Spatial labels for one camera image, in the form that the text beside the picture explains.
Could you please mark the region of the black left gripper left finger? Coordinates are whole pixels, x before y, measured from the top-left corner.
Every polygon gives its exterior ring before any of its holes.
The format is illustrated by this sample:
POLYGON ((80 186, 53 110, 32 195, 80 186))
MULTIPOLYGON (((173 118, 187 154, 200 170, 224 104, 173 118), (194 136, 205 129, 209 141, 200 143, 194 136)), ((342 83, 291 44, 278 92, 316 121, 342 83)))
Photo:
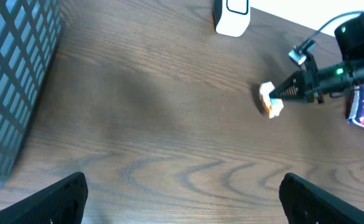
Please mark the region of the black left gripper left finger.
POLYGON ((0 211, 0 224, 80 224, 88 198, 84 173, 68 177, 0 211))

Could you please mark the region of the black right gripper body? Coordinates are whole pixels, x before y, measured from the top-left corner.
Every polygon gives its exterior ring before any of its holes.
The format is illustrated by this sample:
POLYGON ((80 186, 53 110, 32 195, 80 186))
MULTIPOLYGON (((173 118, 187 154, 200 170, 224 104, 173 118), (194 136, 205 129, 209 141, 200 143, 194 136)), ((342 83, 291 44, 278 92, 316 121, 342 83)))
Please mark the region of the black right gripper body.
POLYGON ((305 96, 308 103, 313 103, 317 100, 318 104, 324 103, 324 97, 321 91, 315 90, 318 84, 318 68, 314 56, 311 53, 306 53, 307 60, 304 62, 306 72, 304 74, 305 96))

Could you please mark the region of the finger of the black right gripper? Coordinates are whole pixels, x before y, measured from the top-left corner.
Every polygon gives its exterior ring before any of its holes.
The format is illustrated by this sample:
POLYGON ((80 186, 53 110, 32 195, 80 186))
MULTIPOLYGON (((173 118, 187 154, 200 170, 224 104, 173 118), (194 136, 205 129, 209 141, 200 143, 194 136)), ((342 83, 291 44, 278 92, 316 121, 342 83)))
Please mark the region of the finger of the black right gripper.
POLYGON ((307 70, 298 70, 272 90, 269 97, 284 101, 307 103, 306 75, 307 70))

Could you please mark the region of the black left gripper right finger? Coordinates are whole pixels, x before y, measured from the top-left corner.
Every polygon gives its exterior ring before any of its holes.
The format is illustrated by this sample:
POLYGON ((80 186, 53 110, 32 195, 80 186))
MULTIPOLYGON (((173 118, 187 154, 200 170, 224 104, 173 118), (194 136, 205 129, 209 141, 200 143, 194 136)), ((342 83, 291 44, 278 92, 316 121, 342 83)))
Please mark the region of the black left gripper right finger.
POLYGON ((293 173, 284 176, 279 199, 290 224, 364 224, 363 210, 293 173))

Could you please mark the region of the small orange snack pack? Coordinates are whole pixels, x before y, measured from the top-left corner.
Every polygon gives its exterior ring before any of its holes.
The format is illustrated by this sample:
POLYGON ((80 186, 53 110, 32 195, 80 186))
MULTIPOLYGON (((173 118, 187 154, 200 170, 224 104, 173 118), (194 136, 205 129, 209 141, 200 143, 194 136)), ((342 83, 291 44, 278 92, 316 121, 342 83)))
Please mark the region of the small orange snack pack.
POLYGON ((269 94, 274 89, 275 87, 272 82, 262 83, 259 88, 259 98, 269 119, 279 116, 282 109, 284 108, 282 100, 270 98, 269 94))

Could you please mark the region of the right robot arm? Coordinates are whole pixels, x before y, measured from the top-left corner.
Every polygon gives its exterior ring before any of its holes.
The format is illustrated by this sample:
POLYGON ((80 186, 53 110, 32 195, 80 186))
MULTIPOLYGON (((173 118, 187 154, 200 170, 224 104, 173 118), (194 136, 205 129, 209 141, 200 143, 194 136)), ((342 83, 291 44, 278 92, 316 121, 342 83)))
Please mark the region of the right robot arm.
POLYGON ((271 99, 301 103, 324 102, 324 95, 335 98, 353 87, 364 84, 364 11, 341 14, 326 22, 356 14, 357 17, 339 25, 334 35, 337 40, 342 62, 319 69, 311 50, 315 46, 317 30, 301 45, 289 52, 289 58, 300 68, 282 84, 270 92, 271 99))

